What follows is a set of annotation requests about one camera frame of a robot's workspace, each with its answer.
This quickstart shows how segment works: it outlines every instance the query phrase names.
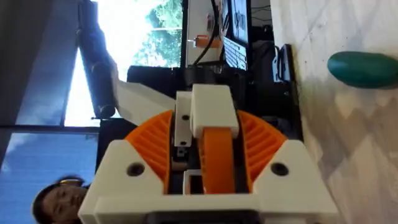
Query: black device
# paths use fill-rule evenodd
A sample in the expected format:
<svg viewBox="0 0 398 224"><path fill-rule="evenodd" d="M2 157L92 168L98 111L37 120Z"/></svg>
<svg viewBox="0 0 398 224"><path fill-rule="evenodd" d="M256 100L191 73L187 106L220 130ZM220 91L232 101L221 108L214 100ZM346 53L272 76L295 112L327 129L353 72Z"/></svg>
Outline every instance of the black device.
<svg viewBox="0 0 398 224"><path fill-rule="evenodd" d="M79 3L78 46L83 60L94 114L97 118L112 117L116 110L113 96L110 56L106 50L105 36L98 25L96 2Z"/></svg>
<svg viewBox="0 0 398 224"><path fill-rule="evenodd" d="M247 71L252 63L250 1L224 0L224 2L228 10L223 11L223 21L229 23L230 30L224 37L226 61L230 67Z"/></svg>

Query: table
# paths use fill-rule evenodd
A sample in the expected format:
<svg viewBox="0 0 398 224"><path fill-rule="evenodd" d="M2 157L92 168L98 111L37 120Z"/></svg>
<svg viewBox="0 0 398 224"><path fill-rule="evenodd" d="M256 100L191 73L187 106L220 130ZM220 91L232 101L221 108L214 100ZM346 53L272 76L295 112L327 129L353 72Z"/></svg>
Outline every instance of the table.
<svg viewBox="0 0 398 224"><path fill-rule="evenodd" d="M341 50L398 59L396 0L271 0L275 42L292 44L305 145L339 223L397 223L398 90L346 86L326 68Z"/></svg>

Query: person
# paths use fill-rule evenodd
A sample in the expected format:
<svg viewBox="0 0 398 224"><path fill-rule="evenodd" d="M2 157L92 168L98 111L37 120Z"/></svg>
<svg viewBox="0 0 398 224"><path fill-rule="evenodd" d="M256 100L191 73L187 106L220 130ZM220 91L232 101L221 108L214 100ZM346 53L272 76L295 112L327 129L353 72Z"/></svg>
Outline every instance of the person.
<svg viewBox="0 0 398 224"><path fill-rule="evenodd" d="M78 211L88 186L77 176L66 176L41 190L32 204L38 224L81 224Z"/></svg>

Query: white bracket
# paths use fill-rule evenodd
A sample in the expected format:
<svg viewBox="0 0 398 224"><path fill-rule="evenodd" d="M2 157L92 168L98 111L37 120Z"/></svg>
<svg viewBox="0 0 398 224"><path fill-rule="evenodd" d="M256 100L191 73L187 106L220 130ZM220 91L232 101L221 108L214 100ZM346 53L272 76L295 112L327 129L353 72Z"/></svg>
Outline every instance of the white bracket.
<svg viewBox="0 0 398 224"><path fill-rule="evenodd" d="M178 91L175 101L174 146L190 147L192 132L190 129L191 97L189 91Z"/></svg>
<svg viewBox="0 0 398 224"><path fill-rule="evenodd" d="M230 128L233 137L238 137L238 118L228 86L194 84L191 110L193 137L200 139L203 128Z"/></svg>

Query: orange component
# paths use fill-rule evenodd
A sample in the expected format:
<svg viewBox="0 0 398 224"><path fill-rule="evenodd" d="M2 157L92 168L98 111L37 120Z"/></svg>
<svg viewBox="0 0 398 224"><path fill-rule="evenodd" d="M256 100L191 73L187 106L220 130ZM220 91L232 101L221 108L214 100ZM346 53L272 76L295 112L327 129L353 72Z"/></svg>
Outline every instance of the orange component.
<svg viewBox="0 0 398 224"><path fill-rule="evenodd" d="M234 194L232 133L229 128L205 128L198 141L205 194Z"/></svg>
<svg viewBox="0 0 398 224"><path fill-rule="evenodd" d="M169 188L172 116L172 110L154 116L125 138L162 180L165 194Z"/></svg>
<svg viewBox="0 0 398 224"><path fill-rule="evenodd" d="M238 111L238 116L243 135L246 176L251 193L254 181L287 138L254 115Z"/></svg>

